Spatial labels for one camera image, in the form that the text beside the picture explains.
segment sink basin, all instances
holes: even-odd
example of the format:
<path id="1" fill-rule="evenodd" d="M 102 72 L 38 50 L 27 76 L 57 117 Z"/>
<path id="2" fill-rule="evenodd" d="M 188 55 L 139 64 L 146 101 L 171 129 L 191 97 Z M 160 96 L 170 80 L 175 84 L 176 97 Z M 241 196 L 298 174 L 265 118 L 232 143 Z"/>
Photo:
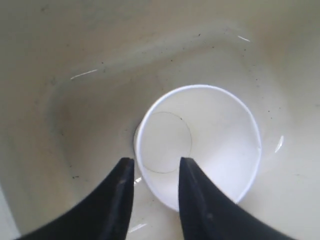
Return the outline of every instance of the sink basin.
<path id="1" fill-rule="evenodd" d="M 240 206 L 296 239 L 320 235 L 317 0 L 12 0 L 0 9 L 0 239 L 68 211 L 134 158 L 151 104 L 192 84 L 254 115 L 256 180 Z M 136 169 L 128 240 L 182 240 Z"/>

